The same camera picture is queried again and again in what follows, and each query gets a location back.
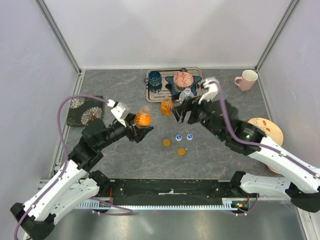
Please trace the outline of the orange juice bottle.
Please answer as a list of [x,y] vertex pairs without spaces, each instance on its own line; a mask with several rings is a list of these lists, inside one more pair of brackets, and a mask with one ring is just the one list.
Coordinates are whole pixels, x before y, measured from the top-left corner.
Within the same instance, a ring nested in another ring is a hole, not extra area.
[[173,102],[170,97],[165,97],[161,102],[161,112],[165,116],[169,116],[171,112],[171,107],[173,106]]
[[134,118],[134,123],[139,127],[148,127],[152,122],[151,109],[143,106]]

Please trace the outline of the labelled water bottle blue cap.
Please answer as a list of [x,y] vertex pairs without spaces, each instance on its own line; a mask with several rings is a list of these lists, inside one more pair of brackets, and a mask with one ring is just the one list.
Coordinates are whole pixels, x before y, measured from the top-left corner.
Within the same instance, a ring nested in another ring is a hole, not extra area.
[[186,98],[188,97],[194,97],[194,94],[192,93],[191,89],[189,87],[186,87],[180,94],[178,102],[181,104]]

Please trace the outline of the white blue bottle cap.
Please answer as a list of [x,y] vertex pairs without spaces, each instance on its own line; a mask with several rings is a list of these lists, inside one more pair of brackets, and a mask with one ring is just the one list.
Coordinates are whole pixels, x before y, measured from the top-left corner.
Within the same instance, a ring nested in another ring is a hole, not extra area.
[[180,134],[177,134],[176,136],[175,136],[175,140],[176,141],[178,141],[178,142],[180,142],[181,140],[182,140],[182,136],[180,135]]
[[191,133],[188,133],[186,136],[187,140],[189,140],[189,141],[191,141],[193,139],[193,137],[194,136]]

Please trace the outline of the orange bottle cap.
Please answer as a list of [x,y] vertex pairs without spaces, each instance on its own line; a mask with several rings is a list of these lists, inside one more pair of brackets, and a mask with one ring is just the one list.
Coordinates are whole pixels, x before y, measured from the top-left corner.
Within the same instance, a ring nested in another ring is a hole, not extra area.
[[171,145],[171,141],[169,139],[164,139],[162,141],[162,144],[165,146],[165,147],[169,147]]
[[178,150],[177,150],[177,153],[180,155],[180,156],[184,156],[186,154],[186,149],[183,148],[183,147],[180,147]]

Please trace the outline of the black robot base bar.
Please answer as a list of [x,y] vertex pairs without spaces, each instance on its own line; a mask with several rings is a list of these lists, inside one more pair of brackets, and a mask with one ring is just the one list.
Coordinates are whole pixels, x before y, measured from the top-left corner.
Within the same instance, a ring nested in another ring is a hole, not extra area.
[[228,181],[214,179],[114,179],[112,200],[118,206],[207,206],[236,198]]

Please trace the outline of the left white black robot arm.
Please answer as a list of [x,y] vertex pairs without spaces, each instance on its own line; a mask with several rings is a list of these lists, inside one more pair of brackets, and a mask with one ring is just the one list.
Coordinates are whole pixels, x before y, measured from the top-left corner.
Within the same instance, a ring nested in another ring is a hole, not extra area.
[[124,123],[114,120],[109,126],[101,119],[90,120],[54,177],[30,200],[11,207],[17,227],[33,240],[44,240],[66,214],[85,200],[106,196],[110,191],[109,178],[91,169],[102,159],[104,148],[123,137],[139,143],[153,130],[153,126],[137,126],[135,117],[130,113]]

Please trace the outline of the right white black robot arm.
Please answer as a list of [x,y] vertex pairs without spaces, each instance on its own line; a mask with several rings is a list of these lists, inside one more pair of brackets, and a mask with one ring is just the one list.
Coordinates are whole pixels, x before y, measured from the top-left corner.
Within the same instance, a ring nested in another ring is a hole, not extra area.
[[229,191],[235,197],[244,194],[288,199],[296,207],[317,213],[320,210],[320,170],[275,143],[256,126],[240,120],[238,109],[227,100],[201,102],[187,98],[171,108],[176,121],[200,123],[230,150],[255,159],[280,173],[280,177],[255,176],[236,171]]

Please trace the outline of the silver metal tray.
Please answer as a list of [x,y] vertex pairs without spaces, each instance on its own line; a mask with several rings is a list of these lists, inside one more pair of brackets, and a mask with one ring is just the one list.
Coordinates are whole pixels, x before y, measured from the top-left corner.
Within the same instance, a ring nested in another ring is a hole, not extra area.
[[[160,103],[163,98],[169,97],[173,102],[179,101],[179,95],[172,95],[172,86],[169,82],[166,81],[166,77],[173,77],[175,74],[180,72],[182,68],[159,68],[159,69],[150,69],[146,72],[146,77],[144,79],[145,82],[145,91],[146,91],[146,99],[150,103]],[[202,70],[197,67],[187,67],[184,68],[188,73],[190,73],[195,79],[197,77],[203,79]],[[152,71],[158,71],[161,74],[161,89],[157,89],[157,92],[153,92],[152,86],[147,82],[149,73]],[[196,92],[196,96],[203,94],[203,87],[201,86],[201,80],[196,82],[194,86],[194,90]]]

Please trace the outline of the red patterned small bowl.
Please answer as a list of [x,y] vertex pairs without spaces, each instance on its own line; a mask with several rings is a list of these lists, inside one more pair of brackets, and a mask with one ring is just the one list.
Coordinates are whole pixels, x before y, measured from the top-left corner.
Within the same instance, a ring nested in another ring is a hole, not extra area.
[[188,88],[194,83],[194,77],[188,72],[180,71],[173,76],[173,82],[177,87]]

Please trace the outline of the blue star shaped dish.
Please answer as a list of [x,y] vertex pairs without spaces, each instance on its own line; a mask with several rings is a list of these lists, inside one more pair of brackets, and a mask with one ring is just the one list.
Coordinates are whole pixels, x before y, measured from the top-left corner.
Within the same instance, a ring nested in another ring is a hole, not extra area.
[[183,67],[175,75],[166,76],[165,80],[171,86],[172,96],[179,95],[186,88],[190,88],[191,92],[196,96],[197,95],[196,86],[202,80],[202,77],[193,76],[191,73],[188,72],[186,68]]

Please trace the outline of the dark blue ceramic mug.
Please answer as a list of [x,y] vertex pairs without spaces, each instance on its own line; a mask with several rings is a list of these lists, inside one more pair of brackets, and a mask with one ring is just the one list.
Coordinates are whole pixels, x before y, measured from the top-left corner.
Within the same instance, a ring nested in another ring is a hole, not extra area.
[[144,79],[144,82],[153,87],[157,87],[162,84],[162,75],[159,71],[152,70],[147,74],[147,77]]

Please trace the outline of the black floral square plate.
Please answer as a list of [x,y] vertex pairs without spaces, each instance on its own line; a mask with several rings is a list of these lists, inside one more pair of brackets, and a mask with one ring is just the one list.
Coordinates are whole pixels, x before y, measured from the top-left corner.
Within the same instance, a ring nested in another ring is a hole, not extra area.
[[102,119],[104,103],[88,97],[73,98],[70,101],[67,115],[67,125],[71,127],[84,127],[90,121]]

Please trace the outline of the pink ceramic mug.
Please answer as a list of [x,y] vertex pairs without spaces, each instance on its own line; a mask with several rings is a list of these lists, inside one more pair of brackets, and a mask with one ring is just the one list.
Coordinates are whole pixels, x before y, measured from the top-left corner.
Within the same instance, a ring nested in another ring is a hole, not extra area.
[[234,79],[234,84],[242,92],[248,92],[258,79],[258,74],[254,70],[244,70],[241,76]]

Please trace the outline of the beige bird painted plate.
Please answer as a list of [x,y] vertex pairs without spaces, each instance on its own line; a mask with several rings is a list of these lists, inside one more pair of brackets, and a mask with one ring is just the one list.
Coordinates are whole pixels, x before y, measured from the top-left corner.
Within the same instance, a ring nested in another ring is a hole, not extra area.
[[254,117],[249,119],[247,122],[265,132],[265,134],[269,136],[277,145],[283,145],[283,132],[274,122],[262,117]]

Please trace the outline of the red floral small bowl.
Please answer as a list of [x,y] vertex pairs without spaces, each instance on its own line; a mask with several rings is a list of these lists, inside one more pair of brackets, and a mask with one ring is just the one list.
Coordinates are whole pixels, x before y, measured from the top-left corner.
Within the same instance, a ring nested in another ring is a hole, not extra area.
[[272,172],[272,173],[275,173],[275,174],[279,174],[279,172],[277,172],[275,169],[273,169],[272,167],[270,167],[269,165],[267,166],[267,169]]

